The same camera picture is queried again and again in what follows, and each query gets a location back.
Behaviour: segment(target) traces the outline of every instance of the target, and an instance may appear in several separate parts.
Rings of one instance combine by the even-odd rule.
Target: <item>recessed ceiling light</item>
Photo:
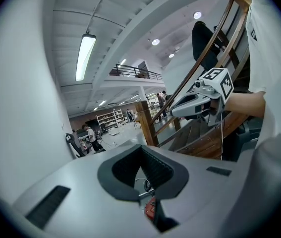
[[[198,19],[198,18],[200,18],[201,16],[202,16],[202,13],[199,12],[199,11],[197,11],[197,12],[195,12],[195,13],[193,14],[193,17],[194,17],[195,19]]]
[[[159,42],[160,42],[160,40],[159,39],[154,39],[153,41],[152,41],[152,45],[158,45],[159,44]]]
[[[102,101],[99,106],[103,105],[106,102],[106,100]]]
[[[124,62],[126,62],[126,59],[124,59],[124,60],[120,63],[120,65],[118,66],[118,68],[120,68],[120,67],[121,67],[121,65],[123,65],[123,64],[124,64]]]
[[[135,97],[137,97],[137,96],[139,96],[139,94],[135,95],[134,97],[131,97],[130,99],[133,99],[133,98],[135,98]]]
[[[84,79],[86,66],[89,62],[95,42],[96,36],[83,34],[76,65],[76,81],[82,81]]]

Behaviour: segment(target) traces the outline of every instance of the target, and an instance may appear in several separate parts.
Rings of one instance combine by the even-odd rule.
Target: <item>ceiling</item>
[[[82,115],[91,112],[102,100],[107,100],[104,107],[110,103],[120,103],[128,100],[135,93],[135,87],[111,87],[94,89],[95,77],[106,55],[128,24],[139,13],[153,4],[155,0],[55,0],[53,7],[52,53],[56,75],[61,89],[68,86],[89,86],[77,91],[64,92],[64,101],[69,116]],[[143,35],[129,52],[123,57],[126,65],[133,62],[148,60],[151,67],[148,70],[161,70],[169,62],[169,54],[181,47],[191,33],[194,24],[193,13],[202,13],[212,7],[214,0],[197,1],[166,17],[147,34]],[[85,78],[75,81],[76,62],[82,35],[89,31],[97,36]],[[161,40],[157,46],[152,46],[154,38]],[[145,87],[145,93],[158,93],[163,87]]]

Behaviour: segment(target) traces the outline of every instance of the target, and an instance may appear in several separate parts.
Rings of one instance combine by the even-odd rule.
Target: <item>white support column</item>
[[[143,86],[139,86],[139,90],[138,90],[138,93],[139,93],[139,97],[142,101],[146,101],[147,98],[146,98],[146,94],[145,94],[145,90],[144,90],[144,87]]]

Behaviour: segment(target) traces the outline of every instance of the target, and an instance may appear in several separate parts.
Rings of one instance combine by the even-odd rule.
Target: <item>white wall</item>
[[[10,204],[74,158],[46,59],[43,4],[8,0],[0,11],[0,197]]]
[[[201,17],[200,20],[204,21],[209,29],[213,32],[213,27],[217,26],[220,22],[220,19],[224,13],[224,10],[228,4],[229,0],[219,0],[219,2],[214,6],[210,12]],[[234,15],[238,9],[238,5],[234,3],[226,21],[222,28],[223,32],[226,33],[227,29],[229,28]],[[230,31],[230,34],[228,37],[230,38],[232,33],[234,32],[236,28],[235,23],[232,26],[232,29]],[[242,55],[244,54],[245,49],[247,48],[247,37],[243,38],[243,41],[240,44],[239,51],[237,52],[237,56],[241,59]],[[195,64],[195,59],[193,58],[193,52],[192,52],[192,41],[191,41],[191,35],[186,40],[186,42],[183,44],[181,49],[178,53],[175,54],[175,56],[172,58],[171,62],[166,66],[166,68],[162,72],[162,78],[164,80],[164,83],[166,85],[167,93],[172,94],[176,88],[179,86],[179,84],[182,82],[182,80],[186,77],[188,72],[191,70],[191,68]],[[233,72],[232,65],[229,65],[230,72]],[[180,92],[180,95],[185,93],[195,82],[195,80],[198,78],[198,76],[203,72],[203,67],[200,65],[194,75],[190,78],[189,82],[184,86],[183,90]]]

